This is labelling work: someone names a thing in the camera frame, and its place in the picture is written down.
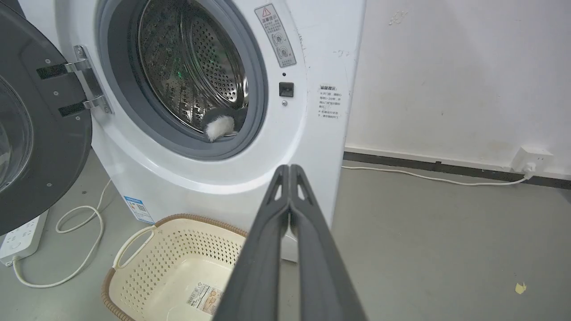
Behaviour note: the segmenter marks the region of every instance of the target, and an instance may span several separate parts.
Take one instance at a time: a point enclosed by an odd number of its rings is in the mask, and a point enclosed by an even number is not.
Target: plug
[[[524,178],[530,179],[534,176],[536,172],[536,164],[534,162],[526,163],[522,171],[525,173]]]

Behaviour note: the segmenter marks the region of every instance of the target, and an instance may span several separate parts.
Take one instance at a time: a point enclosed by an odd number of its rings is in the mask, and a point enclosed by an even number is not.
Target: front-load washing machine
[[[144,222],[192,213],[248,229],[274,170],[296,163],[331,224],[364,10],[364,0],[0,5],[0,207],[17,217],[5,228],[61,197],[90,144]],[[246,116],[210,142],[202,118],[219,108]],[[296,253],[285,238],[283,257]]]

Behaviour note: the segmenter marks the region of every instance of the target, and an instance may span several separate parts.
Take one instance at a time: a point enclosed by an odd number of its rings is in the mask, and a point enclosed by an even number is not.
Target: barcode
[[[201,287],[195,287],[194,291],[192,292],[192,294],[190,295],[190,298],[188,298],[188,300],[186,301],[186,303],[190,304],[191,306],[194,306],[194,304],[196,302],[193,302],[194,299],[196,299],[196,297],[198,296],[198,294],[200,293],[200,289]]]

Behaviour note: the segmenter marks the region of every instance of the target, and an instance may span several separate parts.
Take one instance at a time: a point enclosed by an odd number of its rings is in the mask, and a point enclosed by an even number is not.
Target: brown basket rim
[[[243,237],[247,237],[247,235],[248,235],[248,233],[246,231],[242,230],[241,228],[237,228],[235,226],[221,222],[219,220],[206,218],[206,217],[203,217],[200,215],[194,215],[194,214],[175,214],[175,215],[167,216],[167,217],[159,220],[158,222],[156,222],[154,225],[156,227],[159,227],[159,226],[161,226],[161,225],[163,225],[163,224],[165,224],[171,220],[180,219],[180,218],[191,219],[191,220],[195,220],[197,222],[202,222],[202,223],[207,223],[210,225],[218,226],[218,227],[221,227],[221,228],[228,230],[230,232],[241,235]],[[111,279],[113,278],[113,275],[115,275],[115,272],[116,271],[114,268],[110,268],[109,272],[107,272],[107,275],[105,276],[105,279],[103,280],[103,286],[101,287],[101,298],[103,299],[103,304],[105,304],[105,306],[109,309],[109,311],[111,311],[114,315],[116,315],[117,318],[119,318],[121,321],[136,321],[135,319],[133,319],[129,315],[127,315],[118,306],[116,306],[115,303],[113,303],[113,301],[111,300],[111,296],[109,295],[109,286],[111,284]]]

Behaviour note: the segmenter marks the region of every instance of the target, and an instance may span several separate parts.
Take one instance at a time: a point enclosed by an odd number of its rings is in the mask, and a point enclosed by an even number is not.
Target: power cord
[[[75,277],[76,275],[78,275],[78,273],[83,269],[83,267],[85,266],[85,264],[87,264],[87,261],[89,260],[89,258],[91,257],[91,255],[93,254],[93,251],[95,251],[95,248],[97,247],[97,245],[99,244],[99,242],[101,241],[101,237],[103,236],[103,229],[104,229],[104,225],[103,225],[103,217],[101,216],[101,213],[99,213],[99,207],[101,206],[101,202],[103,201],[103,196],[105,195],[105,191],[107,189],[107,186],[109,186],[109,183],[111,183],[111,179],[107,182],[107,184],[105,185],[105,188],[103,189],[103,191],[101,192],[101,197],[99,197],[99,203],[97,204],[97,208],[93,208],[89,205],[84,205],[84,206],[78,206],[74,209],[72,209],[71,211],[63,214],[63,216],[59,219],[58,223],[56,223],[55,225],[55,231],[57,233],[60,234],[65,234],[65,233],[69,233],[71,231],[75,231],[78,228],[84,226],[85,224],[87,224],[87,222],[91,221],[92,218],[94,218],[95,216],[97,216],[97,218],[99,219],[99,225],[100,225],[100,230],[99,230],[99,236],[97,236],[97,239],[95,240],[95,243],[93,244],[93,246],[91,247],[91,250],[89,251],[89,253],[87,254],[87,256],[85,257],[85,260],[83,261],[83,263],[81,263],[81,265],[77,268],[77,270],[75,270],[75,272],[73,272],[70,276],[66,277],[65,279],[56,282],[56,283],[52,283],[52,284],[32,284],[27,282],[26,280],[24,280],[24,278],[22,277],[22,274],[20,273],[19,267],[18,267],[18,262],[20,261],[20,257],[19,256],[15,256],[12,259],[12,264],[14,266],[14,272],[16,273],[16,277],[18,278],[18,280],[20,282],[22,282],[22,284],[24,284],[25,286],[29,286],[29,287],[33,287],[33,288],[49,288],[49,287],[55,287],[58,286],[60,284],[63,284],[67,281],[69,281],[70,279],[72,279],[73,277]],[[64,220],[64,218],[66,218],[68,215],[70,215],[71,213],[75,212],[76,210],[80,210],[82,208],[89,208],[90,210],[93,210],[93,213],[91,214],[91,216],[84,220],[82,223],[68,229],[68,230],[60,230],[60,225],[62,223],[62,221]]]
[[[403,170],[391,170],[391,169],[387,169],[387,168],[374,168],[374,167],[351,167],[351,166],[341,166],[341,167],[348,169],[348,170],[372,170],[372,171],[379,171],[379,172],[399,172],[402,174],[412,175],[412,176],[416,176],[416,177],[420,177],[420,178],[424,178],[424,179],[435,180],[437,182],[445,182],[445,183],[462,185],[462,186],[507,186],[507,185],[519,184],[519,183],[524,182],[524,181],[530,179],[531,177],[533,177],[533,174],[535,173],[536,165],[535,165],[535,163],[527,163],[523,169],[525,175],[522,179],[516,180],[514,182],[505,182],[505,183],[461,183],[461,182],[456,182],[456,181],[444,179],[444,178],[435,178],[435,177],[423,176],[423,175],[419,175],[419,174],[415,174],[413,172],[408,172],[408,171],[403,171]]]

